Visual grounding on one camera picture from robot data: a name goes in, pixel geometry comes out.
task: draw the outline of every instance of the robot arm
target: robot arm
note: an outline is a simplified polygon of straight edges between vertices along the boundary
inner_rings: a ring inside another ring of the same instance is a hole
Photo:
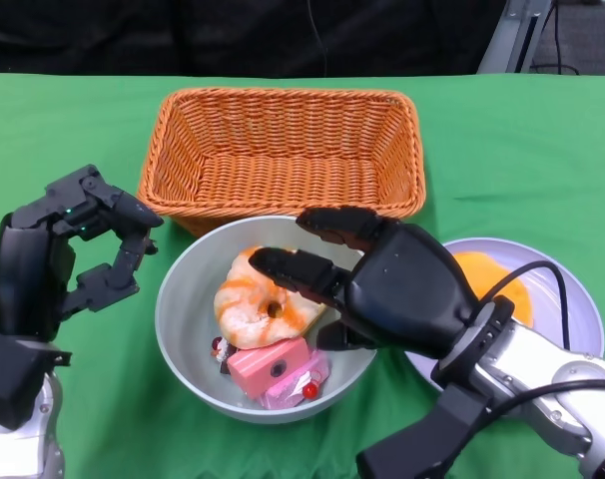
[[[436,405],[362,451],[362,477],[443,477],[470,438],[511,409],[551,447],[576,457],[584,477],[605,477],[603,359],[519,324],[504,297],[483,306],[452,255],[417,226],[352,208],[308,210],[298,224],[364,252],[353,271],[304,251],[263,248],[250,259],[276,284],[341,313],[318,333],[318,347],[390,346],[438,360]]]
[[[50,341],[76,312],[138,292],[134,272],[157,251],[149,234],[162,223],[93,166],[49,185],[43,198],[1,222],[0,477],[63,477],[56,442],[62,390],[54,367],[69,365],[71,353]],[[68,292],[76,257],[69,239],[108,231],[122,242],[114,263],[81,273]]]

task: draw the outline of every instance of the gray bowl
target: gray bowl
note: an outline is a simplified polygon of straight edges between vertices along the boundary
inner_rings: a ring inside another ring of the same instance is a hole
[[[156,334],[165,360],[174,374],[205,402],[237,419],[279,424],[304,419],[343,397],[375,357],[370,350],[331,352],[331,374],[321,397],[299,406],[269,411],[249,400],[219,373],[210,356],[212,339],[220,335],[214,317],[214,296],[225,281],[234,258],[254,245],[300,248],[353,268],[360,253],[321,241],[300,229],[294,218],[258,217],[228,224],[194,242],[167,273],[156,303]],[[338,318],[328,308],[306,335],[315,345],[319,327]]]

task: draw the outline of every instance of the black cable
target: black cable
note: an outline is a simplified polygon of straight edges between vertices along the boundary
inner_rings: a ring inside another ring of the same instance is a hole
[[[560,41],[559,41],[559,20],[558,20],[558,0],[553,0],[553,2],[551,3],[551,8],[549,8],[549,11],[546,14],[546,18],[544,19],[544,24],[542,25],[542,31],[545,30],[546,28],[546,24],[549,23],[549,20],[551,18],[551,15],[553,15],[553,12],[555,12],[555,17],[554,17],[554,25],[555,25],[555,34],[554,34],[554,40],[555,40],[555,51],[557,54],[557,58],[558,58],[558,63],[546,63],[543,65],[536,65],[535,62],[531,61],[531,69],[535,70],[536,73],[538,73],[538,68],[557,68],[558,69],[558,74],[562,75],[562,69],[566,68],[567,70],[571,70],[573,71],[576,75],[580,75],[580,72],[577,68],[572,67],[571,65],[563,65],[561,60],[562,60],[562,52],[560,51]]]
[[[546,267],[551,270],[553,275],[555,276],[555,280],[558,283],[558,292],[560,296],[560,315],[562,316],[562,343],[564,348],[568,351],[571,350],[571,341],[569,340],[569,310],[568,310],[568,302],[566,299],[566,284],[564,283],[564,277],[562,277],[562,272],[551,261],[540,260],[530,262],[529,264],[525,264],[524,266],[519,267],[518,269],[512,271],[503,279],[501,279],[498,283],[492,287],[487,294],[485,294],[478,305],[476,306],[475,313],[471,317],[476,317],[480,310],[486,306],[493,296],[495,296],[500,290],[502,290],[505,286],[507,286],[510,282],[512,282],[517,277],[525,274],[532,269],[537,269],[539,267]]]
[[[555,37],[555,51],[558,54],[558,75],[562,75],[562,54],[560,53],[560,39],[558,37],[560,5],[558,4],[558,0],[555,0],[553,3],[555,5],[555,32],[553,32]]]
[[[605,389],[605,379],[583,379],[579,381],[558,382],[522,392],[493,408],[491,412],[485,416],[478,431],[489,426],[504,414],[524,404],[525,402],[532,401],[533,399],[537,399],[541,396],[546,396],[547,394],[557,394],[560,392],[576,391],[579,389]]]
[[[555,10],[555,1],[551,4],[551,8],[549,8],[549,13],[546,14],[546,18],[544,19],[544,25],[542,25],[542,31],[546,28],[546,24],[549,23],[549,18],[551,18],[551,14]]]
[[[311,13],[311,0],[306,0],[306,12],[309,16],[309,22],[311,23],[311,29],[313,30],[313,35],[315,36],[315,42],[318,44],[320,52],[322,53],[322,77],[326,78],[326,48],[324,47],[324,43],[322,42],[322,38],[318,32],[318,28],[315,27],[313,13]]]
[[[555,63],[542,63],[540,65],[537,65],[533,62],[531,62],[531,68],[533,70],[535,70],[537,72],[538,68],[556,68],[557,64]],[[580,71],[575,68],[572,67],[571,65],[560,65],[561,68],[566,68],[567,70],[571,70],[573,73],[575,73],[576,75],[580,75]]]

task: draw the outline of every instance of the green table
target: green table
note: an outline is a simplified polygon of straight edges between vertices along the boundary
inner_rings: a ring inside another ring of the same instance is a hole
[[[500,237],[557,258],[586,285],[605,326],[605,78],[231,80],[0,76],[0,219],[88,163],[133,192],[163,98],[189,86],[382,88],[420,117],[428,202],[417,220],[443,241]],[[347,478],[361,448],[419,419],[435,392],[398,352],[383,351],[342,402],[301,423],[245,424],[174,377],[154,333],[156,293],[193,241],[167,222],[142,292],[66,323],[57,344],[59,421],[70,478]],[[76,271],[111,261],[115,238],[74,241]],[[576,462],[526,426],[482,432],[457,478],[577,477]]]

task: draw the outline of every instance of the plate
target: plate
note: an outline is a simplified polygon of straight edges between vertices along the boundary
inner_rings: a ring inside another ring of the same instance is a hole
[[[562,271],[566,283],[571,350],[591,353],[599,357],[604,355],[604,328],[598,308],[582,283],[558,261],[532,247],[506,239],[458,239],[448,242],[444,246],[451,253],[484,252],[509,271],[532,261],[546,259],[554,262]],[[560,297],[555,276],[548,269],[540,268],[523,274],[520,280],[528,289],[531,297],[533,329],[561,346]],[[406,352],[405,354],[420,375],[434,387],[440,389],[430,378],[431,370],[436,361],[412,352]]]

